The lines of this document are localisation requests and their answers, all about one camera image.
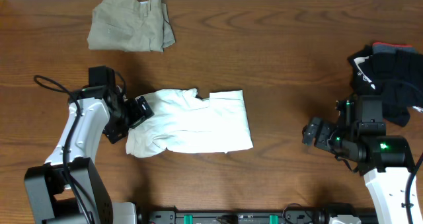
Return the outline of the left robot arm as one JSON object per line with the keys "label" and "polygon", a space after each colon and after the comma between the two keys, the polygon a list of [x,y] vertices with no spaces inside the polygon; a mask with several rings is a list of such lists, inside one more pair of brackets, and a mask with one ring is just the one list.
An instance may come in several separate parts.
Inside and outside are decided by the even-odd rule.
{"label": "left robot arm", "polygon": [[89,83],[70,91],[57,81],[35,75],[45,89],[68,96],[69,116],[52,154],[24,176],[36,223],[137,223],[132,202],[113,202],[95,167],[103,135],[111,143],[125,138],[154,115],[143,96],[126,98],[119,72],[107,66],[89,68]]}

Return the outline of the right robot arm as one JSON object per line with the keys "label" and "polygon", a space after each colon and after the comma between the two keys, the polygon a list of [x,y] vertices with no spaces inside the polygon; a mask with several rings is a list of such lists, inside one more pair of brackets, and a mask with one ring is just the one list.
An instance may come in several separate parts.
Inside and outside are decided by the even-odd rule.
{"label": "right robot arm", "polygon": [[313,117],[303,128],[302,142],[327,151],[364,178],[379,223],[421,223],[415,161],[408,141],[387,135],[379,96],[358,96],[337,103],[335,123]]}

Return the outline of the white t-shirt black print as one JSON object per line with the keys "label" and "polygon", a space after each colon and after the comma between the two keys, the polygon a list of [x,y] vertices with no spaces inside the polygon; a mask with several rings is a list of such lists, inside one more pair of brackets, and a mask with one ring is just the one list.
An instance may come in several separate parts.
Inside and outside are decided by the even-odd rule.
{"label": "white t-shirt black print", "polygon": [[243,91],[162,89],[143,96],[154,115],[129,130],[126,153],[147,158],[177,153],[228,153],[253,148]]}

